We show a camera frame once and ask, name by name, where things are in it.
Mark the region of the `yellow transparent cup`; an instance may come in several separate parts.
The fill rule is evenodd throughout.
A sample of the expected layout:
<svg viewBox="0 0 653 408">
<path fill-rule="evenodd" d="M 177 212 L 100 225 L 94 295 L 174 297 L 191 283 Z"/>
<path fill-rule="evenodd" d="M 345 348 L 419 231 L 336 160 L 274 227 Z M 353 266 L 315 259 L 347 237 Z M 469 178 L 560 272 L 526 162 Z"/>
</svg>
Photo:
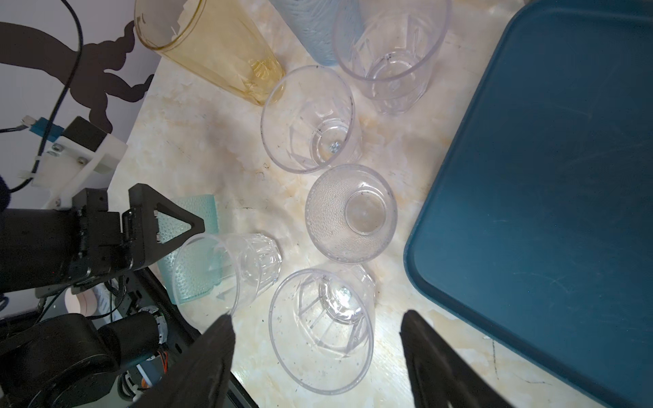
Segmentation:
<svg viewBox="0 0 653 408">
<path fill-rule="evenodd" d="M 255 105 L 285 76 L 238 1 L 137 0 L 134 24 L 148 49 Z"/>
</svg>

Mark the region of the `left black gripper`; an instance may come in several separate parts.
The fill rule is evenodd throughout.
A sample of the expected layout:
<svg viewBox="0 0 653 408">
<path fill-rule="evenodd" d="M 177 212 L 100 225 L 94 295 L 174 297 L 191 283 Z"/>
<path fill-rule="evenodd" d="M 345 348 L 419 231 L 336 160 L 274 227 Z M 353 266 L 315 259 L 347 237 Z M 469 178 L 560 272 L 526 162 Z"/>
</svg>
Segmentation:
<svg viewBox="0 0 653 408">
<path fill-rule="evenodd" d="M 163 240 L 159 218 L 190 226 Z M 205 224 L 146 184 L 129 189 L 129 209 L 108 210 L 105 189 L 85 189 L 72 207 L 1 212 L 1 291 L 90 287 L 126 270 L 141 270 L 181 248 Z"/>
</svg>

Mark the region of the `teal dotted plastic cup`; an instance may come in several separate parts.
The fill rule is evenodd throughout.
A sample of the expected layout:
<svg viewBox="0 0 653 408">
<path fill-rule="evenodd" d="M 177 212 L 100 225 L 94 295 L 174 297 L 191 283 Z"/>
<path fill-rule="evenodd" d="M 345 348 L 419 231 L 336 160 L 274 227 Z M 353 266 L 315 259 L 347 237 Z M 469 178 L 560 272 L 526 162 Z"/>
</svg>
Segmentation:
<svg viewBox="0 0 653 408">
<path fill-rule="evenodd" d="M 214 196 L 177 197 L 172 202 L 203 219 L 207 234 L 219 233 Z M 220 273 L 213 271 L 210 247 L 209 241 L 196 239 L 185 248 L 179 248 L 157 262 L 163 285 L 173 304 L 188 303 L 213 290 Z"/>
</svg>

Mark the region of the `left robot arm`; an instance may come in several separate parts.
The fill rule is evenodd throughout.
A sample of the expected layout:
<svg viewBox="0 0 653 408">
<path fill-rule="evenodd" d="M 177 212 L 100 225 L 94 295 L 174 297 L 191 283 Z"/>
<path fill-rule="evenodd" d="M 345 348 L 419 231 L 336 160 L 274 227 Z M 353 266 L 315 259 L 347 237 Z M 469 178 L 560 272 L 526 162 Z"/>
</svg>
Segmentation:
<svg viewBox="0 0 653 408">
<path fill-rule="evenodd" d="M 129 210 L 108 208 L 104 190 L 79 192 L 66 210 L 1 212 L 1 291 L 86 291 L 143 270 L 205 230 L 196 216 L 149 185 L 129 190 Z M 72 407 L 102 396 L 113 379 L 154 357 L 166 341 L 139 311 L 102 327 L 82 314 L 37 317 L 1 343 L 4 407 Z"/>
</svg>

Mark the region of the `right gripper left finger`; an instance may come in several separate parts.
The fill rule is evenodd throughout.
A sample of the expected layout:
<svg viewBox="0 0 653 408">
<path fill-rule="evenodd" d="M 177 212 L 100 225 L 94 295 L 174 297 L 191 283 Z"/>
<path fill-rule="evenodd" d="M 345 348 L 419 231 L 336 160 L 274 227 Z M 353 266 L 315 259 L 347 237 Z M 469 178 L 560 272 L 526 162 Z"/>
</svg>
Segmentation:
<svg viewBox="0 0 653 408">
<path fill-rule="evenodd" d="M 140 397 L 135 407 L 222 407 L 231 378 L 236 346 L 232 317 L 223 314 L 169 369 L 163 379 Z"/>
</svg>

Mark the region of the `tall frosted blue cup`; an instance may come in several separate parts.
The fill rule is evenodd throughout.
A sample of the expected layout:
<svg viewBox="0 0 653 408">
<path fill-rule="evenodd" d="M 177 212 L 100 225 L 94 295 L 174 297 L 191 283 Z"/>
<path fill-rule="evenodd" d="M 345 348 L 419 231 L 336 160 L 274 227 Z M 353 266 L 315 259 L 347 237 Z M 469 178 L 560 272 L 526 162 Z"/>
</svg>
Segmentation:
<svg viewBox="0 0 653 408">
<path fill-rule="evenodd" d="M 355 1 L 270 0 L 313 60 L 322 66 L 338 64 L 333 37 L 355 41 L 363 33 Z"/>
</svg>

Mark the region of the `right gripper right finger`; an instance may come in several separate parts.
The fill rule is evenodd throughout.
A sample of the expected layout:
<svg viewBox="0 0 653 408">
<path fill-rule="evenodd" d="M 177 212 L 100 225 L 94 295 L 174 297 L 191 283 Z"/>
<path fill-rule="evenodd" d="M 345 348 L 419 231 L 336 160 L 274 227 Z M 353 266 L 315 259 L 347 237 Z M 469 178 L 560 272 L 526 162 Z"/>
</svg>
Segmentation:
<svg viewBox="0 0 653 408">
<path fill-rule="evenodd" d="M 415 310 L 404 314 L 401 341 L 416 407 L 509 407 Z"/>
</svg>

